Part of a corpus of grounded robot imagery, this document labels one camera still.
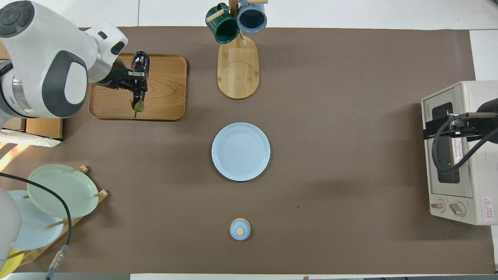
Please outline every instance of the wooden tray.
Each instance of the wooden tray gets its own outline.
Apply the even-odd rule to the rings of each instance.
[[[132,54],[119,58],[130,67]],[[133,93],[92,84],[89,95],[90,113],[103,120],[176,121],[185,112],[187,61],[180,55],[150,54],[150,70],[144,111],[131,108]]]

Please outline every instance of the wooden base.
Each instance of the wooden base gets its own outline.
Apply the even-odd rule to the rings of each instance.
[[[131,108],[133,93],[92,84],[89,96],[90,113],[103,120],[176,121],[185,112],[187,61],[180,55],[151,54],[148,91],[144,111],[136,114]],[[120,54],[126,66],[132,54]]]
[[[259,85],[256,45],[251,39],[243,38],[238,36],[232,42],[222,44],[218,52],[218,86],[233,99],[249,97]]]

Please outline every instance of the green mug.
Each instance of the green mug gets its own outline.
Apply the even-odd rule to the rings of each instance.
[[[227,44],[232,42],[239,34],[237,20],[230,14],[227,4],[219,3],[216,7],[212,7],[206,14],[206,18],[221,10],[224,11],[223,14],[207,22],[206,25],[214,34],[218,43]]]

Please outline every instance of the light blue plate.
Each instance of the light blue plate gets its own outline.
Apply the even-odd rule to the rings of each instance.
[[[247,181],[260,175],[268,165],[270,143],[259,128],[248,123],[234,123],[218,132],[211,156],[223,176]]]
[[[238,241],[247,239],[250,234],[250,224],[246,219],[235,219],[230,225],[230,235]]]
[[[31,198],[22,199],[28,195],[25,190],[13,190],[8,192],[21,210],[21,230],[14,243],[16,250],[33,250],[52,243],[59,237],[64,225],[58,225],[46,229],[45,227],[57,223],[62,219],[50,216],[38,209]]]

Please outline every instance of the oven knob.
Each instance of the oven knob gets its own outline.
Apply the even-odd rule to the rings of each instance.
[[[460,216],[460,217],[465,216],[465,205],[462,202],[450,204],[450,209],[457,216]]]
[[[431,208],[436,208],[439,212],[443,213],[446,210],[446,206],[444,205],[444,201],[438,199],[437,203],[432,203]]]

